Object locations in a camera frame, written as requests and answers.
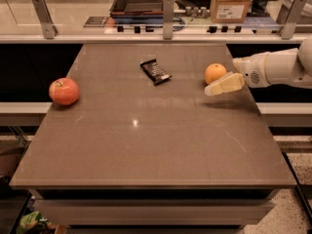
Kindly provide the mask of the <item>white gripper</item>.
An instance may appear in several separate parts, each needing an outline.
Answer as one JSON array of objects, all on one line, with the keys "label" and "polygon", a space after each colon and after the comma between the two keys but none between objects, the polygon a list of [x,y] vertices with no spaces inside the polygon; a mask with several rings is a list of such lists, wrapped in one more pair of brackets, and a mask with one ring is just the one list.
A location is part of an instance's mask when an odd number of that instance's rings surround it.
[{"label": "white gripper", "polygon": [[245,81],[250,88],[266,88],[270,84],[265,76],[265,61],[268,52],[254,54],[250,57],[234,58],[233,64],[241,73],[228,72],[208,85],[204,93],[216,96],[241,90]]}]

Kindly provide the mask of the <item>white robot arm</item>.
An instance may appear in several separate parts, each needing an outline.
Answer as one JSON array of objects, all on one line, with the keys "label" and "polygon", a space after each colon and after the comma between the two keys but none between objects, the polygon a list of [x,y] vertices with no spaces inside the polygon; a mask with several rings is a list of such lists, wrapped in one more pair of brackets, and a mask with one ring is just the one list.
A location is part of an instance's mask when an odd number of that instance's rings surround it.
[{"label": "white robot arm", "polygon": [[264,52],[245,58],[234,58],[237,72],[227,72],[208,85],[204,92],[216,96],[250,88],[288,85],[312,88],[312,37],[302,41],[298,48]]}]

